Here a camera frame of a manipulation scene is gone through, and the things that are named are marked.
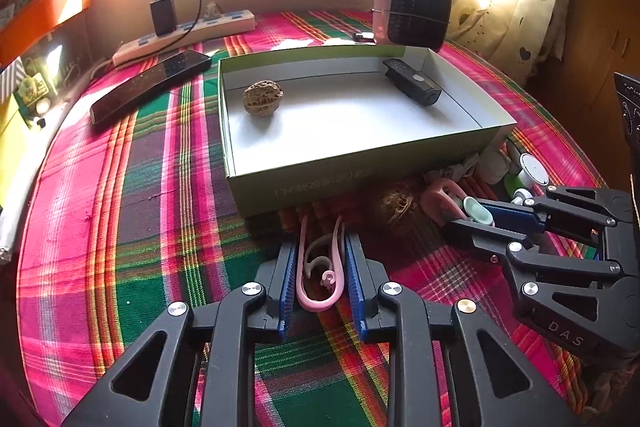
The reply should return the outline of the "black smartphone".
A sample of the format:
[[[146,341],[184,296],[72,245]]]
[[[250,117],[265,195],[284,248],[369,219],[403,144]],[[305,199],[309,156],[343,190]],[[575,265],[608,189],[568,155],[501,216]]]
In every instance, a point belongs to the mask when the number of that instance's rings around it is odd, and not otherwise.
[[[209,70],[212,58],[193,50],[186,50],[166,58],[153,67],[126,80],[90,108],[93,127],[102,128],[112,121],[129,115],[135,108],[149,102],[155,95]]]

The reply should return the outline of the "yellow box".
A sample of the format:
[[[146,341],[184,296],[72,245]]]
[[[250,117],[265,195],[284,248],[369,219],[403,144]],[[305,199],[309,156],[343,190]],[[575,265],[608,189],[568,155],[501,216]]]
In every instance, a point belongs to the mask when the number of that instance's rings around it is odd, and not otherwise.
[[[4,206],[29,138],[29,129],[13,95],[1,104],[0,124],[0,202]]]

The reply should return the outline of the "grey portable fan heater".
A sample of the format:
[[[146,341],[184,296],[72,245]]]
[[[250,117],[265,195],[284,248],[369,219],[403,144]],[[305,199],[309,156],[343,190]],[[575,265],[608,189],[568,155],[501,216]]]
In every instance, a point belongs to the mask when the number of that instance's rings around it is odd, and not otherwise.
[[[451,7],[452,0],[374,0],[374,41],[437,52],[446,38]]]

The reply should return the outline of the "white hook knob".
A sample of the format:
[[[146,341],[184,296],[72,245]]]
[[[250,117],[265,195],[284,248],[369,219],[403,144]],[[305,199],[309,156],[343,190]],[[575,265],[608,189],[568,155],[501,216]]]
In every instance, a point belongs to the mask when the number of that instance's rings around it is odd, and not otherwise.
[[[517,188],[511,199],[513,205],[524,206],[527,199],[532,199],[533,194],[530,193],[527,188],[519,187]]]

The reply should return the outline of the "plaid red green bedsheet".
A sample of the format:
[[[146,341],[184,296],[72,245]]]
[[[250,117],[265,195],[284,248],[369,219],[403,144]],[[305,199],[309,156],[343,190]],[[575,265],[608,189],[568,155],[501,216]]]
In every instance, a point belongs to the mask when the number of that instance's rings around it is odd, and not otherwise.
[[[591,391],[578,358],[548,343],[511,312],[499,269],[444,245],[420,212],[406,234],[375,223],[367,196],[348,194],[245,221],[222,161],[217,62],[281,46],[316,46],[365,30],[370,15],[258,15],[253,32],[204,44],[212,68],[141,107],[112,130],[92,134],[88,109],[137,67],[96,82],[68,114],[32,196],[18,259],[17,324],[36,409],[59,426],[73,406],[168,303],[212,303],[277,254],[283,231],[330,231],[337,216],[362,225],[367,255],[422,297],[475,300],[508,333],[578,415]],[[518,122],[511,140],[540,158],[554,183],[603,179],[562,126],[514,81],[447,44],[447,61]],[[296,307],[286,343],[256,353],[261,426],[384,426],[388,349],[357,339],[348,299],[314,315]]]

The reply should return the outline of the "pink clip with green pad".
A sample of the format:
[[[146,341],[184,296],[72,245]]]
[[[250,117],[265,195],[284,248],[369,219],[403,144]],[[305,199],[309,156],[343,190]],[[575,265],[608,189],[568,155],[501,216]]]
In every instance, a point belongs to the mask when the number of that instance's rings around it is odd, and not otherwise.
[[[439,227],[457,219],[490,227],[495,224],[494,217],[485,206],[447,178],[437,179],[426,188],[420,197],[420,208]]]

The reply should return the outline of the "brown walnut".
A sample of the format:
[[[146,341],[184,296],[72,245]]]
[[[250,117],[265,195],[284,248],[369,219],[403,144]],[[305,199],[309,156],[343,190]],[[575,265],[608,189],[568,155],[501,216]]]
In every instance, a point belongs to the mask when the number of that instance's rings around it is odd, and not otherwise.
[[[279,108],[283,98],[282,88],[272,80],[260,80],[246,88],[243,106],[250,115],[270,117]]]
[[[414,229],[420,212],[416,192],[403,185],[384,188],[376,196],[372,208],[376,224],[397,237]]]

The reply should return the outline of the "white power strip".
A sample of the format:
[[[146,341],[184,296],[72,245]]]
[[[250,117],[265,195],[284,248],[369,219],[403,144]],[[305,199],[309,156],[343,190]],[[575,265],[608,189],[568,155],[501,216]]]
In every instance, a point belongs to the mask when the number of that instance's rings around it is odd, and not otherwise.
[[[155,34],[147,35],[122,44],[114,53],[112,62],[115,66],[120,66],[179,46],[190,46],[200,41],[242,34],[254,30],[255,27],[254,14],[249,10],[222,14],[213,20],[199,20],[194,27],[191,23],[185,23],[171,34],[161,37]]]

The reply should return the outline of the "green white round container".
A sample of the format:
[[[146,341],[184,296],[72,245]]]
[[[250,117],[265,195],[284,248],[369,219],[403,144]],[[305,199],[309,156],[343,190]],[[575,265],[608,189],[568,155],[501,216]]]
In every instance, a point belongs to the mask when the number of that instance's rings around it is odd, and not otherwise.
[[[503,178],[506,194],[511,197],[520,188],[530,191],[535,186],[546,187],[549,184],[549,175],[544,165],[532,154],[520,155],[515,166]]]

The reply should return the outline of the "orange storage tray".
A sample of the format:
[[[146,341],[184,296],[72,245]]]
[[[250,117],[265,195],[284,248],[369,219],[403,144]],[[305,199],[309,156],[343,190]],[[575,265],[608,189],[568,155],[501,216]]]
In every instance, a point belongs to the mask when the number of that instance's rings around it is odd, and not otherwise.
[[[44,35],[88,9],[91,0],[32,0],[1,31],[1,66],[11,64]]]

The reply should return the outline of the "brown walnut in tray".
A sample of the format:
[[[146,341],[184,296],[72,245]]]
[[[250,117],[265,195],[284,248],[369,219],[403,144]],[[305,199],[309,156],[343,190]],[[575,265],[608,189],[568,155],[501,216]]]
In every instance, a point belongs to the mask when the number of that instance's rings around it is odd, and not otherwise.
[[[279,108],[283,98],[282,88],[272,80],[260,80],[246,88],[243,106],[250,115],[270,117]]]

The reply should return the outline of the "pink hair clip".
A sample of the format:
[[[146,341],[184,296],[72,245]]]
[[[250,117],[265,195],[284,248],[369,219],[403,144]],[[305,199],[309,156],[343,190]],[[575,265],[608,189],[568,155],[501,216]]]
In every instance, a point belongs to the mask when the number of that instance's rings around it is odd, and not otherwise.
[[[303,217],[297,247],[295,290],[299,304],[308,312],[322,313],[332,308],[345,289],[345,225],[342,217],[335,221],[333,231],[307,243],[308,219]],[[318,284],[329,291],[318,299],[307,293],[306,282],[319,275]]]

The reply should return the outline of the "green white cardboard box tray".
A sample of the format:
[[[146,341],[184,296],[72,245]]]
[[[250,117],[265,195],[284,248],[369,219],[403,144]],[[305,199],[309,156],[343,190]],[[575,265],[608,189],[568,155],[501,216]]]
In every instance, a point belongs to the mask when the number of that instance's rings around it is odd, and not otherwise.
[[[423,107],[385,76],[399,58],[442,90]],[[283,90],[270,117],[243,93]],[[468,75],[429,49],[310,46],[227,57],[218,65],[224,170],[241,216],[280,210],[363,185],[461,164],[501,144],[515,119]]]

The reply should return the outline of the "white round pad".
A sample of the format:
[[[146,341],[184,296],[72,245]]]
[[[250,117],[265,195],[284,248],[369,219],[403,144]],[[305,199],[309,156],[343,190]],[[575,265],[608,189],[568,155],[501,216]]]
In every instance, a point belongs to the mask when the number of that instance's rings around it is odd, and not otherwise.
[[[508,173],[510,160],[503,155],[501,150],[484,150],[478,158],[475,173],[485,183],[495,185]]]

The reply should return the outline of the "black remote control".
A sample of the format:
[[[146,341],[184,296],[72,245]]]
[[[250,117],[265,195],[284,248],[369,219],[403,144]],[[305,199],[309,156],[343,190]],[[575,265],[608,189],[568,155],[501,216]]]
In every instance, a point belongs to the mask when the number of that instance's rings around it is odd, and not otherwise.
[[[442,90],[423,72],[418,72],[399,58],[388,58],[383,65],[387,68],[385,76],[411,100],[423,107],[438,101]]]

